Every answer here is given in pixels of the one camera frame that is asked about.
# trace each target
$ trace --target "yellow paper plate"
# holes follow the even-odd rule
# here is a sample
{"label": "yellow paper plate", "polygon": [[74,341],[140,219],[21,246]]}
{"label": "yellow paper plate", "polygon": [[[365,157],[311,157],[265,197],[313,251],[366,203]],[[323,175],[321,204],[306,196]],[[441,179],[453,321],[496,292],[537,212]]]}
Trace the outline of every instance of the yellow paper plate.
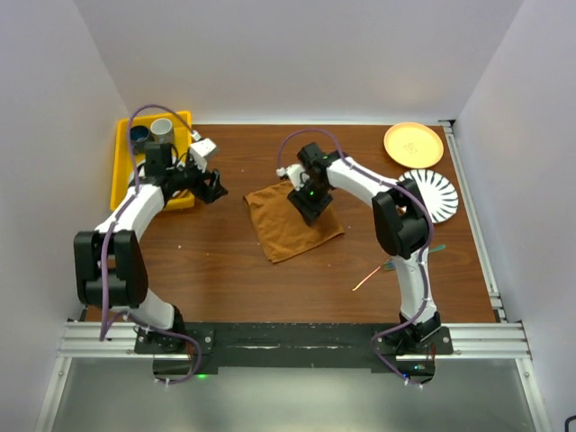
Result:
{"label": "yellow paper plate", "polygon": [[384,135],[384,148],[392,159],[408,168],[429,168],[444,155],[438,134],[419,123],[398,123]]}

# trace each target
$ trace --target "wooden tabletop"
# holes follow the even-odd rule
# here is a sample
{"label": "wooden tabletop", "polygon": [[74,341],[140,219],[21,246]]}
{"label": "wooden tabletop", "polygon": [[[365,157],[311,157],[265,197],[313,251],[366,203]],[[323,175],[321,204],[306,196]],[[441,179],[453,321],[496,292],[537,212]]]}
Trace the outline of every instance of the wooden tabletop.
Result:
{"label": "wooden tabletop", "polygon": [[[165,211],[141,241],[149,287],[176,305],[187,321],[397,322],[400,291],[395,272],[378,272],[358,291],[352,288],[383,263],[387,255],[374,234],[372,211],[352,195],[335,191],[334,208],[346,234],[303,255],[271,264],[258,245],[243,196],[278,182],[276,153],[296,125],[196,125],[214,140],[220,154],[211,167],[221,171],[229,194],[217,202],[184,211]],[[326,126],[358,163],[388,177],[407,169],[383,149],[387,126]],[[460,194],[442,128],[445,152],[434,170],[452,181]],[[326,151],[329,140],[318,133],[294,138],[283,163],[316,141]],[[493,322],[465,208],[436,225],[429,272],[434,300],[443,322]],[[99,311],[90,310],[89,320]]]}

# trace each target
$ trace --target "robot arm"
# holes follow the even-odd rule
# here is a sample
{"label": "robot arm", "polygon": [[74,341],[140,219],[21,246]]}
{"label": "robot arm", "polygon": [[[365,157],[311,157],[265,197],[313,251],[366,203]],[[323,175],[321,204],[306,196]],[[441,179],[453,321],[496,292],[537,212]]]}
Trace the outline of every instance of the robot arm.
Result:
{"label": "robot arm", "polygon": [[209,139],[189,147],[184,166],[172,160],[170,144],[149,143],[144,151],[146,177],[141,179],[138,193],[135,186],[129,187],[121,205],[107,220],[93,231],[79,232],[74,239],[78,298],[85,305],[102,308],[101,252],[104,236],[114,224],[107,251],[111,310],[127,311],[150,326],[181,333],[183,320],[178,309],[148,287],[139,240],[175,193],[187,190],[212,203],[228,191],[220,183],[219,171],[207,169],[208,160],[218,152]]}
{"label": "robot arm", "polygon": [[[381,247],[392,256],[400,282],[400,320],[413,320],[408,332],[420,342],[440,328],[437,306],[432,300],[428,279],[428,223],[422,210],[396,189],[395,179],[376,174],[357,164],[348,155],[342,158],[336,151],[325,154],[315,144],[309,144],[298,153],[300,164],[278,171],[287,176],[294,190],[288,199],[307,223],[312,224],[332,201],[331,189],[343,189],[373,209],[376,237]],[[422,197],[415,182],[398,184]]]}

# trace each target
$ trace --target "striped paper plate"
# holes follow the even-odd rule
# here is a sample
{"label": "striped paper plate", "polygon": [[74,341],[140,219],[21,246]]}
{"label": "striped paper plate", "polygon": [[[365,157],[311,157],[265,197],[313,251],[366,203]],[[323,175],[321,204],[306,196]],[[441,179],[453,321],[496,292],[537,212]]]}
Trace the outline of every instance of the striped paper plate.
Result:
{"label": "striped paper plate", "polygon": [[447,221],[456,214],[458,192],[446,177],[430,169],[411,169],[400,176],[400,180],[407,178],[418,184],[434,223]]}

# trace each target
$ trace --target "white backdrop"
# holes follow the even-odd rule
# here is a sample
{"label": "white backdrop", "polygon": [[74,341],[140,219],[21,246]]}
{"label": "white backdrop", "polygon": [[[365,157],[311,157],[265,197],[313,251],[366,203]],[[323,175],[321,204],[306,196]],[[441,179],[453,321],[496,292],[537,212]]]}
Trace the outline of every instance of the white backdrop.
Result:
{"label": "white backdrop", "polygon": [[456,122],[504,306],[526,325],[558,431],[576,414],[575,16],[572,0],[526,0]]}
{"label": "white backdrop", "polygon": [[130,108],[196,122],[453,119],[521,0],[76,0]]}
{"label": "white backdrop", "polygon": [[120,95],[71,0],[0,4],[0,424],[33,430],[66,318],[72,239],[108,212]]}

